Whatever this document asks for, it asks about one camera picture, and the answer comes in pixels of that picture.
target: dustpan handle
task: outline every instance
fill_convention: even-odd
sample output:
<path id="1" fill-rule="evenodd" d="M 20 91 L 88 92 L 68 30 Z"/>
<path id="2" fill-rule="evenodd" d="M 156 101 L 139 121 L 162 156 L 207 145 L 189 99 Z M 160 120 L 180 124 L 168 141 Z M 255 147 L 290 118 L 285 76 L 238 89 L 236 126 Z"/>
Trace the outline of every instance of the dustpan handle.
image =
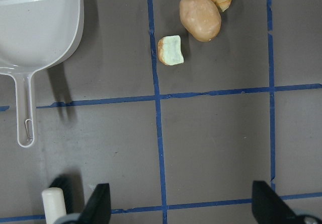
<path id="1" fill-rule="evenodd" d="M 35 102 L 32 74 L 15 74 L 17 139 L 21 147 L 31 147 L 36 140 Z"/>

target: dustpan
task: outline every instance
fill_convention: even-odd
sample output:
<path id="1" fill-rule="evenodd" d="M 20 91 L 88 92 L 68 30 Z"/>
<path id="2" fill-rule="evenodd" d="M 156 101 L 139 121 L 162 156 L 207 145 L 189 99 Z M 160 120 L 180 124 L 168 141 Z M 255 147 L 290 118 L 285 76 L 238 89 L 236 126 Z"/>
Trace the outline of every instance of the dustpan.
<path id="1" fill-rule="evenodd" d="M 0 74 L 15 80 L 20 146 L 37 140 L 33 75 L 69 58 L 83 25 L 83 0 L 0 0 Z"/>

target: blue tape line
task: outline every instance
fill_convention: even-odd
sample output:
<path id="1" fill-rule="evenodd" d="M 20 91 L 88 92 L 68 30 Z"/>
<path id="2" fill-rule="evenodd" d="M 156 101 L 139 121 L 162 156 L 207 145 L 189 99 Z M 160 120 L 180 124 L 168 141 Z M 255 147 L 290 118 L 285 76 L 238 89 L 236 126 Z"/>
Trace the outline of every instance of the blue tape line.
<path id="1" fill-rule="evenodd" d="M 269 64 L 269 86 L 274 87 L 274 51 L 273 51 L 273 36 L 268 35 L 268 64 Z"/>
<path id="2" fill-rule="evenodd" d="M 147 211 L 160 211 L 162 210 L 162 206 L 149 206 L 149 207 L 138 207 L 132 208 L 128 210 L 124 209 L 114 209 L 111 211 L 112 214 L 123 214 L 123 213 L 135 213 L 135 212 L 147 212 Z"/>
<path id="3" fill-rule="evenodd" d="M 275 191 L 275 170 L 276 170 L 276 162 L 275 162 L 275 95 L 274 92 L 270 94 L 270 142 L 271 142 L 271 187 Z"/>
<path id="4" fill-rule="evenodd" d="M 220 205 L 249 204 L 251 202 L 252 202 L 252 199 L 222 200 L 222 201 L 213 201 L 213 202 L 169 205 L 168 208 L 169 210 L 174 210 L 174 209 L 199 208 L 199 207 L 210 207 L 210 206 L 220 206 Z"/>
<path id="5" fill-rule="evenodd" d="M 154 96 L 142 96 L 142 97 L 123 97 L 123 98 L 110 98 L 110 99 L 99 99 L 99 100 L 80 100 L 72 101 L 70 103 L 54 102 L 50 106 L 40 106 L 37 108 L 53 108 L 53 107 L 75 107 L 75 106 L 86 106 L 86 105 L 101 105 L 111 103 L 123 103 L 123 102 L 142 102 L 142 101 L 154 101 Z"/>
<path id="6" fill-rule="evenodd" d="M 282 195 L 280 197 L 283 200 L 317 198 L 317 197 L 322 197 L 322 192 L 296 194 L 296 195 Z M 168 205 L 167 209 L 175 210 L 175 209 L 200 208 L 200 207 L 211 207 L 211 206 L 240 205 L 240 204 L 250 204 L 251 202 L 252 202 L 252 199 L 222 200 L 222 201 Z M 147 207 L 137 207 L 137 208 L 127 209 L 127 210 L 113 209 L 111 213 L 123 214 L 123 213 L 135 213 L 135 212 L 162 211 L 163 208 L 164 208 L 163 206 L 147 206 Z M 45 216 L 29 215 L 29 216 L 6 217 L 6 218 L 0 218 L 0 223 L 12 222 L 12 221 L 24 221 L 24 220 L 40 220 L 40 219 L 45 219 Z"/>
<path id="7" fill-rule="evenodd" d="M 245 89 L 233 89 L 233 90 L 219 90 L 219 91 L 210 91 L 210 92 L 187 92 L 187 93 L 174 93 L 161 95 L 161 99 L 169 99 L 169 98 L 188 98 L 188 97 L 196 97 L 196 96 L 223 96 L 223 95 L 233 95 L 233 94 L 248 94 L 248 93 L 261 93 L 261 92 L 269 92 L 270 88 L 268 87 L 259 87 L 259 88 L 245 88 Z"/>
<path id="8" fill-rule="evenodd" d="M 297 200 L 297 199 L 317 198 L 317 197 L 322 197 L 322 192 L 281 196 L 283 200 Z"/>
<path id="9" fill-rule="evenodd" d="M 269 86 L 270 86 L 270 142 L 271 142 L 271 187 L 275 191 L 275 82 L 274 82 L 274 51 L 273 36 L 270 31 L 273 30 L 272 0 L 266 0 L 267 6 L 267 37 L 268 37 L 268 64 L 269 64 Z"/>
<path id="10" fill-rule="evenodd" d="M 154 94 L 155 94 L 156 133 L 157 133 L 157 145 L 158 145 L 158 154 L 159 154 L 161 200 L 162 200 L 162 212 L 163 212 L 162 222 L 163 224 L 167 224 L 168 209 L 167 209 L 166 171 L 165 171 L 164 147 L 163 147 L 163 137 L 162 137 L 160 89 L 159 89 L 157 70 L 156 70 L 156 46 L 155 46 L 155 37 L 154 37 L 153 0 L 147 0 L 147 10 L 148 10 L 148 20 L 149 20 L 153 85 L 154 85 Z"/>
<path id="11" fill-rule="evenodd" d="M 0 112 L 5 112 L 9 109 L 9 106 L 0 107 Z"/>
<path id="12" fill-rule="evenodd" d="M 311 89 L 320 89 L 320 88 L 322 88 L 322 84 L 307 84 L 307 85 L 275 87 L 275 91 L 284 92 L 284 91 L 311 90 Z"/>
<path id="13" fill-rule="evenodd" d="M 24 221 L 24 220 L 43 220 L 43 219 L 45 219 L 45 215 L 16 216 L 16 217 L 0 218 L 0 223 L 13 222 L 13 221 Z"/>
<path id="14" fill-rule="evenodd" d="M 273 16 L 272 16 L 272 0 L 266 0 L 267 7 L 267 29 L 268 31 L 273 30 Z"/>

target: gray tile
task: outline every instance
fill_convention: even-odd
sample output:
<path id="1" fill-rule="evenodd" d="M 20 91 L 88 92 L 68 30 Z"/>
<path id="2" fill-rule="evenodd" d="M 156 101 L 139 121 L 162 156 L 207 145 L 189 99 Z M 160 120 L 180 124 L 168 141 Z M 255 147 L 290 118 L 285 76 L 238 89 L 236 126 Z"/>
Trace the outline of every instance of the gray tile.
<path id="1" fill-rule="evenodd" d="M 276 85 L 314 84 L 322 76 L 322 0 L 272 0 Z"/>
<path id="2" fill-rule="evenodd" d="M 127 214 L 113 214 L 110 224 L 162 224 L 162 212 L 138 212 Z"/>
<path id="3" fill-rule="evenodd" d="M 36 147 L 44 151 L 48 180 L 78 175 L 85 201 L 97 184 L 110 183 L 113 209 L 161 204 L 154 102 L 38 113 Z"/>
<path id="4" fill-rule="evenodd" d="M 322 218 L 321 197 L 286 200 L 285 202 L 296 214 L 310 214 Z"/>
<path id="5" fill-rule="evenodd" d="M 41 149 L 18 145 L 14 110 L 0 112 L 0 122 L 0 217 L 43 213 L 41 191 L 48 183 Z"/>
<path id="6" fill-rule="evenodd" d="M 84 0 L 85 25 L 78 49 L 66 62 L 34 76 L 37 106 L 153 95 L 146 2 Z M 14 104 L 11 79 L 0 76 L 0 81 L 2 98 L 9 99 L 5 104 Z"/>
<path id="7" fill-rule="evenodd" d="M 269 94 L 162 101 L 168 204 L 250 198 L 270 180 Z"/>
<path id="8" fill-rule="evenodd" d="M 16 107 L 15 81 L 10 76 L 0 74 L 0 106 Z"/>
<path id="9" fill-rule="evenodd" d="M 169 224 L 256 224 L 250 204 L 212 206 L 168 211 Z"/>
<path id="10" fill-rule="evenodd" d="M 77 211 L 97 184 L 107 182 L 112 208 L 161 204 L 154 102 L 37 114 L 38 142 L 24 149 L 17 144 L 15 112 L 0 112 L 2 217 L 42 214 L 41 191 L 64 173 L 73 178 Z"/>
<path id="11" fill-rule="evenodd" d="M 155 39 L 180 35 L 185 63 L 158 61 L 160 91 L 204 92 L 268 85 L 266 0 L 233 0 L 211 42 L 195 40 L 182 26 L 180 0 L 153 0 Z"/>
<path id="12" fill-rule="evenodd" d="M 276 190 L 280 195 L 322 191 L 321 93 L 276 93 Z"/>

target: white brush handle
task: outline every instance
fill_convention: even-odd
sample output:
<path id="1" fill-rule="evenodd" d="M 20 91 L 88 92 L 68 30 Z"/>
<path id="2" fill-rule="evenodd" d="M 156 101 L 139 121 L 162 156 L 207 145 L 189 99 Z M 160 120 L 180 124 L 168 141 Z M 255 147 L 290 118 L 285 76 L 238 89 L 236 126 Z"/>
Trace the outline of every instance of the white brush handle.
<path id="1" fill-rule="evenodd" d="M 45 189 L 41 195 L 47 224 L 53 224 L 58 218 L 66 215 L 64 195 L 60 188 Z"/>

